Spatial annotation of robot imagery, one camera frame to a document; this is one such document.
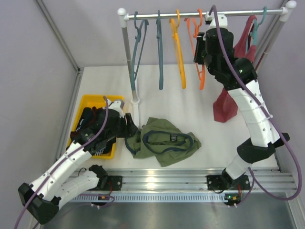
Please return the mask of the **orange plastic hanger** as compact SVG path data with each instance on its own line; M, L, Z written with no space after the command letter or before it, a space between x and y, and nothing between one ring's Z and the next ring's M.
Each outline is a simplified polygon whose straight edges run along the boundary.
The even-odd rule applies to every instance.
M189 36L189 40L190 40L190 44L191 44L193 55L195 55L195 46L194 46L193 40L195 38L197 38L197 35L199 33L199 29L200 29L200 27L203 24L202 9L198 8L197 11L198 11L199 17L200 17L199 24L197 24L195 18L185 18L184 19L184 21L186 22L188 36ZM190 27L191 21L193 21L193 25L194 25L194 33L193 34L191 33L191 27ZM205 85L205 69L204 69L204 65L202 64L202 69L201 70L199 69L198 63L195 63L195 67L196 67L196 70L197 70L198 79L200 81L199 89L202 90L204 88L204 85Z

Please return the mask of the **olive green tank top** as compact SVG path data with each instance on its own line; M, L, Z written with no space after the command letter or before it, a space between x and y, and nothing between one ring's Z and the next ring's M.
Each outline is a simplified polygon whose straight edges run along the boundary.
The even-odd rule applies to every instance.
M133 158L155 157L162 167L191 157L202 146L192 132L183 133L170 121L154 117L124 142Z

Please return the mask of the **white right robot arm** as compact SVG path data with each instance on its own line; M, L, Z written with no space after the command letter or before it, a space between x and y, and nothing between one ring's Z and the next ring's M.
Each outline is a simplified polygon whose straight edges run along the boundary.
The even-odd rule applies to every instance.
M194 62L204 63L208 72L224 86L237 104L250 133L250 138L237 147L238 155L219 176L223 189L234 189L248 167L269 158L284 143L271 123L271 117L265 115L267 108L252 62L245 57L236 57L234 35L226 28L220 31L229 61L239 78L234 77L227 65L215 28L196 35Z

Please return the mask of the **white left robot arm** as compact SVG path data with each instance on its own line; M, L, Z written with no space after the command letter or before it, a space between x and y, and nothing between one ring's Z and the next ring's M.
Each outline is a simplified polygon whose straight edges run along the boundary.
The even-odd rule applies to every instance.
M132 137L137 130L131 114L124 114L121 108L86 107L70 134L71 144L66 152L41 177L18 188L23 206L44 225L79 194L104 189L108 173L99 165L71 181L67 179L81 164L115 143L116 138Z

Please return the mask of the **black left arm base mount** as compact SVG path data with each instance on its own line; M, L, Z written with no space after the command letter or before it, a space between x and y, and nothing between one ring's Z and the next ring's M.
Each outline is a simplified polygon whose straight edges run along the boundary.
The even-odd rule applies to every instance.
M122 176L108 176L103 190L120 191L122 188Z

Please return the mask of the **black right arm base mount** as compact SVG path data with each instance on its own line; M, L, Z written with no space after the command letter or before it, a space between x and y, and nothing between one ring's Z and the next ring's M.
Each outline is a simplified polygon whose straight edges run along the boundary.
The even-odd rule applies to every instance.
M217 194L223 193L227 190L228 185L230 184L229 177L224 175L208 175L206 179L208 190Z

